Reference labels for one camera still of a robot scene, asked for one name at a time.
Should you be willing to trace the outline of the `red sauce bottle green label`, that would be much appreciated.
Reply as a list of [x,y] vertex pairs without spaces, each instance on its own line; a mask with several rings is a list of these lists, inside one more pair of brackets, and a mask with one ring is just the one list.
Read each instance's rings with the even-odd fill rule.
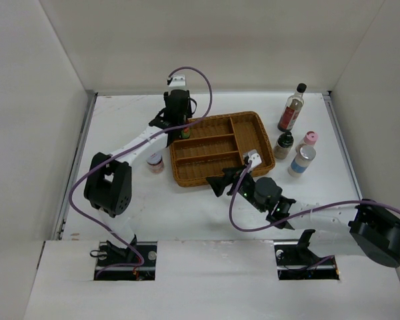
[[181,130],[181,139],[188,139],[190,138],[191,135],[191,128],[190,127],[184,127]]

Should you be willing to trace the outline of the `small jar white lid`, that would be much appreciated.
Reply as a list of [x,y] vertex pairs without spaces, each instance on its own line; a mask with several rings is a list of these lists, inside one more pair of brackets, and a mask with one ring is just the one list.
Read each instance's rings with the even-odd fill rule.
[[147,158],[146,163],[152,173],[160,173],[164,169],[163,156],[161,153],[154,153]]

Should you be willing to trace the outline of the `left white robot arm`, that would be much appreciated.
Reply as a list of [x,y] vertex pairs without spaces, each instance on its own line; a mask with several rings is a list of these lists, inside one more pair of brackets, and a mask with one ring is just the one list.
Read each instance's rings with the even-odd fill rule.
[[133,170],[180,138],[193,116],[188,90],[166,91],[163,98],[165,107],[138,137],[110,154],[95,154],[88,173],[80,178],[85,182],[84,198],[100,211],[98,224],[121,242],[114,248],[113,257],[124,266],[136,258],[135,234],[125,217],[132,198]]

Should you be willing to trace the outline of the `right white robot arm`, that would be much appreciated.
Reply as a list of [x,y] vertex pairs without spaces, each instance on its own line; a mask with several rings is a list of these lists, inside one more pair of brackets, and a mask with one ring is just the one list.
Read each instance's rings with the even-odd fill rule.
[[400,217],[390,206],[372,200],[348,200],[310,205],[283,196],[270,177],[254,180],[247,166],[226,168],[223,176],[207,177],[218,197],[230,190],[258,212],[266,213],[266,228],[301,231],[290,257],[300,265],[317,263],[335,255],[368,257],[385,267],[400,266]]

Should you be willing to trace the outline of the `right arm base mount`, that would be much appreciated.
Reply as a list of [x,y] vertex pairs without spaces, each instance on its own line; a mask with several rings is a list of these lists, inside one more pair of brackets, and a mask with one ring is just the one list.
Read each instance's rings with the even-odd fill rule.
[[319,257],[309,250],[314,232],[312,229],[307,229],[296,241],[274,242],[279,280],[339,280],[335,258]]

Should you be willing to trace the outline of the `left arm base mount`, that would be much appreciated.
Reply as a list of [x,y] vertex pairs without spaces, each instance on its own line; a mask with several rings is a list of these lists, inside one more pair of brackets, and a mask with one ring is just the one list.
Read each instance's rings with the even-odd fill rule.
[[129,248],[118,247],[110,241],[100,242],[99,248],[91,250],[89,256],[95,259],[95,281],[154,281],[157,262],[157,242],[131,244],[141,258]]

